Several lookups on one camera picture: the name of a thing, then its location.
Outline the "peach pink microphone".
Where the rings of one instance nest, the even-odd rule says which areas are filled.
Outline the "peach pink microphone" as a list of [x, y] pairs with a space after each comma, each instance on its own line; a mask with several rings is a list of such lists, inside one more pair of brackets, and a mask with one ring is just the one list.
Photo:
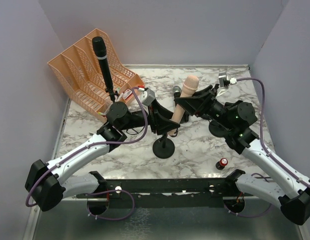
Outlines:
[[183, 83], [180, 98], [177, 99], [177, 106], [175, 107], [171, 121], [179, 124], [182, 116], [185, 113], [185, 98], [192, 97], [197, 91], [199, 85], [199, 78], [195, 75], [189, 75]]

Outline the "black microphone silver grille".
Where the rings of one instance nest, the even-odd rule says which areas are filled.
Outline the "black microphone silver grille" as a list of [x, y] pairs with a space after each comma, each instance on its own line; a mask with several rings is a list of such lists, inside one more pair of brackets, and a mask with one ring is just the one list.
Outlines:
[[173, 96], [174, 98], [179, 98], [181, 95], [181, 88], [179, 86], [174, 86], [173, 89]]

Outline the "black tripod microphone stand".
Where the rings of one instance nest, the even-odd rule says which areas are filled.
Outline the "black tripod microphone stand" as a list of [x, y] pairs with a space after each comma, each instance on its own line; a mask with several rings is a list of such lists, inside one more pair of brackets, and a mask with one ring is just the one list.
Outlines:
[[119, 93], [116, 89], [105, 89], [105, 92], [109, 94], [110, 100], [114, 103], [119, 97]]

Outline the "black microphone white band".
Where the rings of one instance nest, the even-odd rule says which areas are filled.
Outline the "black microphone white band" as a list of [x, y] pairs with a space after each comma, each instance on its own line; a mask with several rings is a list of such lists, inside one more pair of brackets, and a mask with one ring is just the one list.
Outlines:
[[96, 36], [92, 39], [93, 51], [97, 57], [102, 76], [105, 82], [106, 88], [112, 90], [114, 89], [111, 72], [108, 64], [107, 58], [107, 48], [105, 42], [101, 36]]

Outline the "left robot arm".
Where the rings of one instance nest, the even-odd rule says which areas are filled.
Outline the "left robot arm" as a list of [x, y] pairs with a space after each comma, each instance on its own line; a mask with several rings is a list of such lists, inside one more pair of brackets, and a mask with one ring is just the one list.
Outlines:
[[34, 205], [42, 211], [54, 208], [63, 198], [78, 194], [94, 192], [100, 179], [89, 173], [82, 180], [75, 180], [72, 175], [92, 160], [106, 155], [121, 145], [134, 144], [143, 137], [127, 141], [124, 130], [143, 127], [157, 135], [174, 134], [180, 127], [183, 112], [179, 107], [171, 112], [160, 105], [157, 100], [141, 100], [140, 110], [130, 112], [121, 101], [110, 106], [106, 114], [107, 121], [85, 143], [64, 156], [43, 162], [35, 161], [30, 168], [25, 188], [28, 191], [26, 206]]

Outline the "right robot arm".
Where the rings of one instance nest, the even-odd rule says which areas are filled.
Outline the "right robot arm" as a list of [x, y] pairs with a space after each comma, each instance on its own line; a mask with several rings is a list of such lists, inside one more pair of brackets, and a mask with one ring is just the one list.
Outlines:
[[174, 101], [191, 116], [208, 117], [212, 135], [224, 138], [232, 150], [251, 160], [273, 180], [268, 183], [236, 170], [233, 182], [240, 192], [279, 208], [296, 225], [303, 225], [310, 218], [310, 178], [272, 152], [262, 143], [261, 135], [250, 128], [257, 121], [251, 103], [239, 100], [222, 104], [210, 86], [193, 96], [181, 96]]

